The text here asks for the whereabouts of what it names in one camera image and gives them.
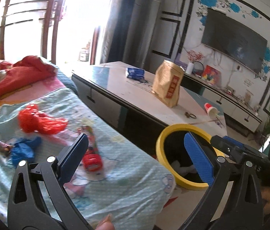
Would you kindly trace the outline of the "left hand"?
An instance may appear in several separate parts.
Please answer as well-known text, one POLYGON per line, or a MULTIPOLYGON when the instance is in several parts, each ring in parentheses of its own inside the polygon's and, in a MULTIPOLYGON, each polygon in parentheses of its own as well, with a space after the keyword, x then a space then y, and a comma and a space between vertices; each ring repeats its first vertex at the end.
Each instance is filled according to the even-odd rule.
POLYGON ((112 215, 108 214, 101 220, 95 230, 115 230, 114 224, 112 223, 112 215))

